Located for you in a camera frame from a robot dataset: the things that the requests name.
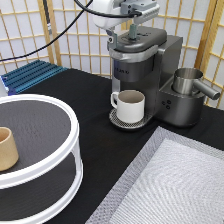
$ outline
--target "stainless steel pitcher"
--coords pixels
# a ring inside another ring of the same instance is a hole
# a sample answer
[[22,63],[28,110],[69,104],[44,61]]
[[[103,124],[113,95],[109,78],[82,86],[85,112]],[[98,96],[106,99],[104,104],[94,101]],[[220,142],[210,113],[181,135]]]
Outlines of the stainless steel pitcher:
[[179,68],[174,73],[173,89],[177,93],[192,96],[199,91],[212,100],[217,100],[220,93],[201,81],[203,73],[196,68]]

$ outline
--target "coffee maker lid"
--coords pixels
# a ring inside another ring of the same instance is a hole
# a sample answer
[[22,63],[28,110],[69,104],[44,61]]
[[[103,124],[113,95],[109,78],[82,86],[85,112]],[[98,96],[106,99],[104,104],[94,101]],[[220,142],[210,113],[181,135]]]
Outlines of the coffee maker lid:
[[118,36],[116,51],[124,53],[138,53],[148,48],[165,43],[167,40],[167,32],[162,29],[151,27],[138,27],[136,40],[129,39],[129,32]]

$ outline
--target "black tablecloth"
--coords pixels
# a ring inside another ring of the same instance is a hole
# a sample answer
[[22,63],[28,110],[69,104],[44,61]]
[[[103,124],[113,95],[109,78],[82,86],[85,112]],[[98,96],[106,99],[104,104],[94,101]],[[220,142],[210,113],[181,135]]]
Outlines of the black tablecloth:
[[58,98],[75,111],[80,124],[84,178],[72,202],[47,223],[85,223],[158,126],[224,150],[224,111],[205,107],[201,121],[180,129],[154,120],[132,133],[109,121],[111,80],[67,70],[26,90]]

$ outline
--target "white mug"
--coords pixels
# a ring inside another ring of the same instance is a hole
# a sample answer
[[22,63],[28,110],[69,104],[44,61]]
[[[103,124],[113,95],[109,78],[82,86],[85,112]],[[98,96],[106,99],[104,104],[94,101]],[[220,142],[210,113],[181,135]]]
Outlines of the white mug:
[[[114,103],[114,95],[117,95],[117,105]],[[111,104],[117,109],[118,119],[125,123],[136,123],[144,117],[145,96],[141,92],[135,90],[113,92]]]

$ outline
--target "tan cup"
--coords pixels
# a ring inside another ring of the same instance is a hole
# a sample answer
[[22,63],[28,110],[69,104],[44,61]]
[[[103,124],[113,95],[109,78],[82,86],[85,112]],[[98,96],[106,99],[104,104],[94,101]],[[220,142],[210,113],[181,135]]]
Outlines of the tan cup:
[[0,171],[7,170],[19,159],[19,154],[12,135],[8,128],[0,127]]

